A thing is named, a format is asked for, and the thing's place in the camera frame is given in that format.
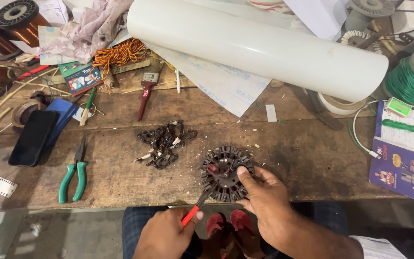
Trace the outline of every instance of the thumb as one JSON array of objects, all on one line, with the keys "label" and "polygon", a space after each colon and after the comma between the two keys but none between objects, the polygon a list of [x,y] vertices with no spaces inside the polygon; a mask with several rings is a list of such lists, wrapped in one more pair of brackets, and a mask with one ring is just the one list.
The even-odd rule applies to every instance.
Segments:
[{"label": "thumb", "polygon": [[239,168],[237,168],[237,177],[239,177],[239,181],[242,182],[245,189],[247,189],[249,193],[253,193],[257,188],[259,188],[257,182],[244,166],[239,166]]},{"label": "thumb", "polygon": [[197,224],[199,224],[203,217],[203,212],[196,212],[196,214],[188,221],[188,224],[186,224],[186,226],[183,228],[183,235],[191,238],[194,234],[194,230],[196,229]]}]

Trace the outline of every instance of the wooden workbench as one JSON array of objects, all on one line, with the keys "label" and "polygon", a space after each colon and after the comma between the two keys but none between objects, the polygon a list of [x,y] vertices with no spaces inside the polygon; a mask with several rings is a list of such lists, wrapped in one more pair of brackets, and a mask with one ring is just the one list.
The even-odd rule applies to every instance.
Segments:
[{"label": "wooden workbench", "polygon": [[[108,95],[101,89],[95,97],[94,103],[105,116],[95,115],[85,127],[71,120],[37,167],[7,164],[18,136],[11,128],[3,131],[0,134],[0,176],[14,181],[18,188],[10,198],[0,196],[0,210],[193,204],[202,191],[199,166],[207,150],[223,145],[253,153],[256,165],[265,163],[263,167],[285,183],[292,201],[401,197],[368,183],[371,156],[355,146],[347,127],[334,131],[325,126],[282,82],[272,81],[258,102],[262,106],[274,104],[278,119],[285,120],[285,125],[267,122],[266,111],[257,105],[250,106],[239,122],[238,117],[189,80],[182,81],[181,94],[177,94],[173,82],[158,86],[151,95],[143,120],[137,121],[141,91],[120,92],[138,89],[142,76],[141,71],[116,75],[120,84],[115,90],[117,93]],[[174,73],[165,68],[160,82],[174,79]],[[66,85],[56,87],[66,90]],[[6,107],[15,107],[39,88],[24,87],[0,108],[0,113]],[[9,117],[6,115],[0,121],[0,129],[10,123]],[[137,141],[136,134],[178,119],[184,120],[185,129],[198,131],[197,138],[174,150],[179,159],[164,170],[134,163],[135,158],[147,154],[150,149]],[[340,120],[346,125],[349,119]],[[374,124],[373,113],[365,109],[356,129],[359,140],[368,147],[371,147]],[[80,201],[71,201],[77,185],[77,176],[74,176],[69,185],[68,203],[60,205],[60,182],[66,165],[73,162],[83,134],[86,134],[84,160],[88,163],[86,189]]]}]

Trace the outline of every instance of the white plastic sheet roll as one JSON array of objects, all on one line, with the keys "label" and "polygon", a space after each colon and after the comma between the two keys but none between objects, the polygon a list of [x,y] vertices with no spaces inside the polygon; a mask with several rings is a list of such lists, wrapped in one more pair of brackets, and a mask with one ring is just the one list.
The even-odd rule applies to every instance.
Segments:
[{"label": "white plastic sheet roll", "polygon": [[127,28],[141,40],[352,102],[369,96],[388,67],[373,52],[183,0],[135,0]]}]

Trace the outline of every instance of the smartphone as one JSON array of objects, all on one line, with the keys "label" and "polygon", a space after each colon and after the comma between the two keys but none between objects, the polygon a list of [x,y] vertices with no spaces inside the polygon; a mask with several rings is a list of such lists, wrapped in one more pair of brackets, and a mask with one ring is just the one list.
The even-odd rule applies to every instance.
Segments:
[{"label": "smartphone", "polygon": [[58,117],[54,111],[33,111],[12,150],[9,165],[37,166]]}]

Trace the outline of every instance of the green screwdriver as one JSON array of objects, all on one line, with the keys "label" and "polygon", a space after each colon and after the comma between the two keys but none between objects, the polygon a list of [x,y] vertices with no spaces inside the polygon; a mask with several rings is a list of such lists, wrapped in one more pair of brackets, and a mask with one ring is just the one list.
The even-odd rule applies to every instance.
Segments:
[{"label": "green screwdriver", "polygon": [[381,124],[383,124],[384,126],[388,126],[388,127],[399,129],[399,130],[408,130],[410,132],[414,132],[414,126],[405,124],[403,122],[384,119]]}]

